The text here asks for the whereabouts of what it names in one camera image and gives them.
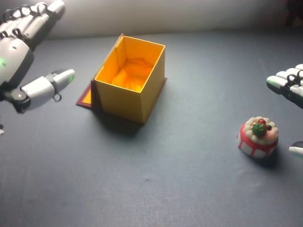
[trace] gift box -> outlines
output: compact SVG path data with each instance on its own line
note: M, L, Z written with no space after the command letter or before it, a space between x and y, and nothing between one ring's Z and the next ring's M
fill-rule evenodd
M121 35L92 86L104 112L146 123L165 81L165 46Z

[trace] red berry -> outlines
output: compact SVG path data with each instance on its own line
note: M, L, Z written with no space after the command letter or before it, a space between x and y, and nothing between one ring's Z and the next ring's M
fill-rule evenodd
M259 124L265 124L265 125L266 125L266 121L265 121L264 119L259 119L257 122L258 122Z

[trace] gray wall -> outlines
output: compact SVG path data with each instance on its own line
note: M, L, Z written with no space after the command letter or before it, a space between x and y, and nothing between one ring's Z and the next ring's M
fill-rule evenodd
M41 0L0 0L0 9ZM50 37L85 37L280 26L285 0L64 0Z

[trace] gray table surface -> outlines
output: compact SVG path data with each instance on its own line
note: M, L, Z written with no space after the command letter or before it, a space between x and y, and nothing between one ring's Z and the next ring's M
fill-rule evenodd
M303 63L298 32L142 35L165 44L168 81L144 127L75 105L117 37L43 42L24 83L59 68L60 103L0 104L1 227L301 227L303 110L266 78ZM279 128L257 163L236 144L253 116Z

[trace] green strawberry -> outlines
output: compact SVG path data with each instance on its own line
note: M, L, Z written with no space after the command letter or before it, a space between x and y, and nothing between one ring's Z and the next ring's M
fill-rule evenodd
M255 123L252 126L252 133L258 137L264 136L267 132L267 127L264 124Z

